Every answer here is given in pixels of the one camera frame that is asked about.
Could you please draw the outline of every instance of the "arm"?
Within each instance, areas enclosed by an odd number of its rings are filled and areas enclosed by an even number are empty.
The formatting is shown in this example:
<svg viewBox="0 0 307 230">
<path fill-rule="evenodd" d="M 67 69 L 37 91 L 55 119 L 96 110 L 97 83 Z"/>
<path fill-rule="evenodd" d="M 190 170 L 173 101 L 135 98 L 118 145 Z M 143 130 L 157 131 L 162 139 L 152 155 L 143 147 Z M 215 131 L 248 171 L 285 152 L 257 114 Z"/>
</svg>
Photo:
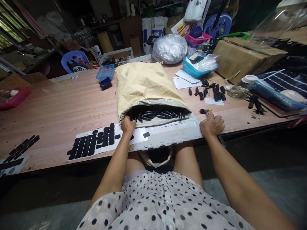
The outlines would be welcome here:
<svg viewBox="0 0 307 230">
<path fill-rule="evenodd" d="M 106 168 L 105 174 L 103 175 L 102 180 L 92 198 L 89 209 L 100 197 L 111 192 L 122 191 L 122 182 L 127 166 L 128 147 L 130 138 L 135 128 L 135 123 L 136 121 L 130 121 L 128 116 L 122 120 L 122 138 L 119 141 L 110 163 Z"/>
<path fill-rule="evenodd" d="M 294 229 L 262 188 L 218 141 L 224 129 L 221 116 L 208 113 L 200 123 L 211 151 L 213 166 L 231 207 L 255 229 Z"/>
</svg>

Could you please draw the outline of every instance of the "red container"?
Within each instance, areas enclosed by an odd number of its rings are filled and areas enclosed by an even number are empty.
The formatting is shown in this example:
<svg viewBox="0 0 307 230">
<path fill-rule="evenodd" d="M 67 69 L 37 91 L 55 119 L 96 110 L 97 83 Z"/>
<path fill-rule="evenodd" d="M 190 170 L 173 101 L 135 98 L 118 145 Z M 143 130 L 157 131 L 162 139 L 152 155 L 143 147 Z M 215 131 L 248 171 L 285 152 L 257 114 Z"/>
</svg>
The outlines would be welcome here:
<svg viewBox="0 0 307 230">
<path fill-rule="evenodd" d="M 19 92 L 15 96 L 13 96 L 10 100 L 8 100 L 4 104 L 0 104 L 0 111 L 5 111 L 5 110 L 9 110 L 9 109 L 17 107 L 30 94 L 31 94 L 31 91 L 28 88 L 22 87 L 21 90 L 19 90 Z"/>
<path fill-rule="evenodd" d="M 204 41 L 209 40 L 209 39 L 212 38 L 210 35 L 205 34 L 205 33 L 202 33 L 202 36 L 203 36 L 204 38 L 196 39 L 196 38 L 193 38 L 190 34 L 187 34 L 187 36 L 186 36 L 185 39 L 186 39 L 189 43 L 191 43 L 192 45 L 197 45 L 197 44 L 201 44 L 201 43 L 203 43 Z"/>
</svg>

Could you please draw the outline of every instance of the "window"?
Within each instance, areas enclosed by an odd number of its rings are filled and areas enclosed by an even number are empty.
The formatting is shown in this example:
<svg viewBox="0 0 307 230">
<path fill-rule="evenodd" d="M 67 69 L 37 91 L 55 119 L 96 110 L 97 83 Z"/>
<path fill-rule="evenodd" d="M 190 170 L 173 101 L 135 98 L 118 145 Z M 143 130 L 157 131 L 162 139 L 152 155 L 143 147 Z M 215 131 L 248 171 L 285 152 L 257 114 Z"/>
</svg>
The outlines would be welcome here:
<svg viewBox="0 0 307 230">
<path fill-rule="evenodd" d="M 11 38 L 16 40 L 16 42 L 22 42 L 27 38 L 20 29 L 29 28 L 29 26 L 20 16 L 18 16 L 5 0 L 0 0 L 0 27 L 5 30 Z M 0 35 L 0 49 L 11 45 L 11 42 L 9 42 L 3 35 Z"/>
</svg>

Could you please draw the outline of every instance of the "white plastic crate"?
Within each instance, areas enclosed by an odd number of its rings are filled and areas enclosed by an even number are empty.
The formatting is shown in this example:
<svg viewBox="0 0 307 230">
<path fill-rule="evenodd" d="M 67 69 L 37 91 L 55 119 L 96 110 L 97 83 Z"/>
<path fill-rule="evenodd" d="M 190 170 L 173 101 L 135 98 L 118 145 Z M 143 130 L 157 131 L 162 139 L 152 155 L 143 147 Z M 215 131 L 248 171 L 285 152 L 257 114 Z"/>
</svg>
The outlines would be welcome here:
<svg viewBox="0 0 307 230">
<path fill-rule="evenodd" d="M 121 49 L 121 50 L 116 50 L 116 51 L 111 51 L 111 52 L 108 52 L 108 53 L 104 53 L 102 58 L 100 59 L 100 62 L 99 64 L 102 64 L 103 62 L 105 62 L 107 59 L 109 59 L 109 57 L 112 55 L 112 54 L 117 54 L 117 53 L 121 53 L 121 52 L 124 52 L 124 51 L 128 51 L 129 53 L 129 56 L 127 58 L 131 59 L 131 58 L 134 58 L 134 55 L 133 55 L 133 51 L 132 51 L 132 47 L 129 47 L 129 48 L 124 48 L 124 49 Z"/>
</svg>

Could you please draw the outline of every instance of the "blue plastic chair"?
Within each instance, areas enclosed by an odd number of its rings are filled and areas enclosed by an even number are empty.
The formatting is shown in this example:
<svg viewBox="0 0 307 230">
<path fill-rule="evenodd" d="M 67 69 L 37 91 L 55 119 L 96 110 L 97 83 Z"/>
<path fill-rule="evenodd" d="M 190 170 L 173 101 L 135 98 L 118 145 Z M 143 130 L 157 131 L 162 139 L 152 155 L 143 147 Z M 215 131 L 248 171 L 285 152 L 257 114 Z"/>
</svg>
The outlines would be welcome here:
<svg viewBox="0 0 307 230">
<path fill-rule="evenodd" d="M 224 25 L 223 34 L 219 34 L 218 36 L 229 34 L 232 23 L 232 19 L 229 16 L 229 14 L 222 13 L 216 27 L 213 28 L 213 23 L 215 21 L 216 16 L 217 14 L 213 15 L 211 18 L 208 19 L 203 30 L 204 33 L 209 34 L 213 38 L 216 38 L 216 36 L 218 35 L 218 31 L 222 28 L 223 25 Z"/>
<path fill-rule="evenodd" d="M 80 50 L 73 50 L 73 51 L 69 51 L 68 53 L 64 54 L 62 59 L 61 59 L 61 64 L 63 66 L 63 68 L 68 72 L 68 73 L 72 73 L 72 71 L 70 70 L 70 68 L 67 65 L 67 62 L 72 64 L 72 60 L 75 62 L 79 62 L 79 59 L 81 59 L 82 63 L 85 63 L 85 61 L 90 64 L 90 61 L 88 60 L 87 56 L 85 55 L 85 53 L 83 53 Z"/>
</svg>

